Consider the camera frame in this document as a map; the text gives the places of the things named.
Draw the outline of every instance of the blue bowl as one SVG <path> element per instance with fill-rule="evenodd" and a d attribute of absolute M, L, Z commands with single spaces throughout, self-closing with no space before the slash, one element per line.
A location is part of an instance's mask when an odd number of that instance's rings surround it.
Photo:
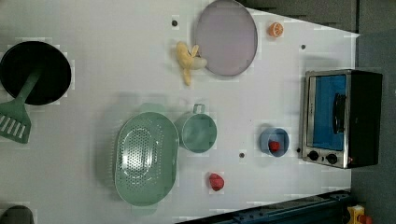
<path fill-rule="evenodd" d="M 269 144 L 271 142 L 279 143 L 278 151 L 272 152 L 270 150 Z M 289 142 L 290 140 L 288 133 L 280 128 L 268 128 L 260 135 L 260 148 L 262 149 L 262 152 L 275 157 L 281 157 L 285 155 L 289 148 Z"/>

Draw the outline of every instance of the oven knob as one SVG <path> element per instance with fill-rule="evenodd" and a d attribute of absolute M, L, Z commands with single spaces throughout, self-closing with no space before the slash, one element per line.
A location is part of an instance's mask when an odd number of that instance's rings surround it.
<path fill-rule="evenodd" d="M 316 161 L 319 158 L 319 154 L 316 151 L 311 151 L 308 154 L 309 159 Z"/>
<path fill-rule="evenodd" d="M 326 160 L 329 162 L 329 164 L 333 165 L 337 163 L 337 156 L 334 154 L 330 154 L 329 156 L 326 157 Z"/>

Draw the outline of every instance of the toaster oven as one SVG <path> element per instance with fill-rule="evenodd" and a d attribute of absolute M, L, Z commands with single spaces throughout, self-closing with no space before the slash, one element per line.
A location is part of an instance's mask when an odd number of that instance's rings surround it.
<path fill-rule="evenodd" d="M 378 164 L 382 75 L 306 72 L 303 160 L 339 168 Z"/>

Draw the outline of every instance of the spatula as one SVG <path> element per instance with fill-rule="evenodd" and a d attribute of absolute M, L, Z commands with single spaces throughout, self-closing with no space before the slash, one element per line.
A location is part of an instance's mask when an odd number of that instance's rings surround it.
<path fill-rule="evenodd" d="M 29 75 L 18 96 L 7 103 L 0 104 L 0 136 L 26 144 L 29 140 L 32 122 L 24 103 L 41 76 L 41 69 Z"/>

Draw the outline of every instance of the red toy tomato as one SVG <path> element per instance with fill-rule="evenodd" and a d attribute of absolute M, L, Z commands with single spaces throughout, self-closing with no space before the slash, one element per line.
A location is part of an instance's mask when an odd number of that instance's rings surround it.
<path fill-rule="evenodd" d="M 222 188 L 224 188 L 224 179 L 216 174 L 212 174 L 209 177 L 209 181 L 210 181 L 210 186 L 212 186 L 212 189 L 214 191 L 219 191 Z"/>
<path fill-rule="evenodd" d="M 270 142 L 269 144 L 270 150 L 276 152 L 280 148 L 280 144 L 278 142 Z"/>

